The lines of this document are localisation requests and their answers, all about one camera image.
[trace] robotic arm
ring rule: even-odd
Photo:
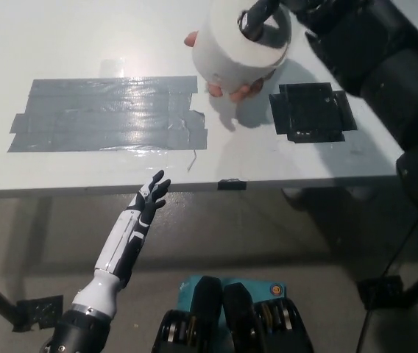
[[[316,56],[374,110],[404,154],[397,174],[418,207],[418,29],[390,0],[260,0],[239,23],[256,40],[279,4],[308,28]]]
[[[127,286],[155,213],[165,205],[159,199],[171,181],[158,184],[162,178],[163,171],[156,173],[119,216],[96,262],[93,279],[57,323],[49,352],[97,353],[105,347],[117,293]]]

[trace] teal object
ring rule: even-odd
[[[190,276],[186,281],[181,283],[180,295],[178,296],[177,303],[178,310],[189,311],[191,309],[194,288],[201,278],[202,276]],[[251,279],[242,278],[220,278],[220,280],[222,282],[222,287],[234,283],[241,283],[244,285],[251,294],[254,303],[286,296],[286,284],[281,282],[253,281]],[[214,352],[233,352],[232,338],[230,337],[229,329],[225,324],[224,308],[222,308],[221,316],[219,318],[219,330],[214,340]]]

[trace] black tape square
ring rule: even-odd
[[[340,142],[356,129],[346,94],[330,83],[280,85],[269,100],[276,133],[295,143]]]

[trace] orange logo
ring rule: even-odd
[[[283,294],[283,288],[280,285],[272,285],[269,291],[273,296],[280,296]]]

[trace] white table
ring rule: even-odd
[[[418,1],[398,2],[418,26]],[[241,122],[233,119],[235,106],[214,103],[198,77],[191,109],[206,116],[208,147],[195,161],[193,151],[7,153],[11,124],[24,111],[34,79],[98,78],[103,60],[121,59],[125,76],[197,75],[183,39],[202,23],[209,4],[0,0],[0,197],[130,193],[160,169],[173,191],[215,190],[221,179],[240,179],[248,188],[305,188],[395,178],[401,150],[359,99],[350,97],[359,130],[345,132],[343,143],[294,144],[276,135],[268,94],[277,92],[277,83],[333,81],[295,20],[288,63],[271,87],[238,107]]]

